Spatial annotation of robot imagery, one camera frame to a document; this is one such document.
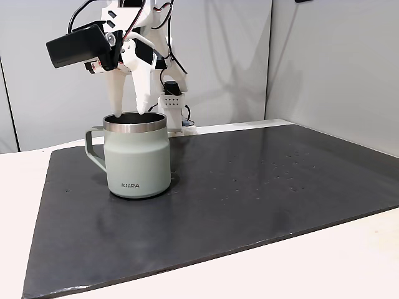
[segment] gray wall panel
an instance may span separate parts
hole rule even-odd
[[[46,42],[66,33],[82,3],[2,4],[1,53],[22,150],[81,139],[111,111],[101,74],[89,74],[83,64],[54,69],[48,57]],[[90,4],[76,25],[100,19],[104,6]],[[264,118],[270,10],[271,0],[175,2],[172,37],[189,72],[186,99],[197,125]],[[134,109],[134,98],[128,78],[124,110]]]
[[[399,1],[274,0],[267,118],[399,156]]]

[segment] white table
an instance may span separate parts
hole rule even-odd
[[[255,121],[198,134],[291,124]],[[95,144],[103,138],[95,138]],[[0,155],[1,298],[20,298],[52,151]],[[399,298],[399,209],[68,299]]]

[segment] black slate board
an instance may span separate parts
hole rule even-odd
[[[110,194],[83,148],[53,152],[23,298],[106,287],[399,205],[399,159],[300,126],[170,141],[171,188],[141,201]]]

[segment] kiira logo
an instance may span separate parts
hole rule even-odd
[[[140,186],[138,184],[124,184],[124,183],[122,183],[122,187],[125,187],[125,188],[140,188]]]

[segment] sage green mug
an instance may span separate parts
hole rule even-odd
[[[104,131],[104,156],[93,149],[92,131]],[[122,113],[103,119],[85,135],[87,156],[107,173],[109,190],[121,197],[157,195],[170,185],[170,149],[166,116]]]

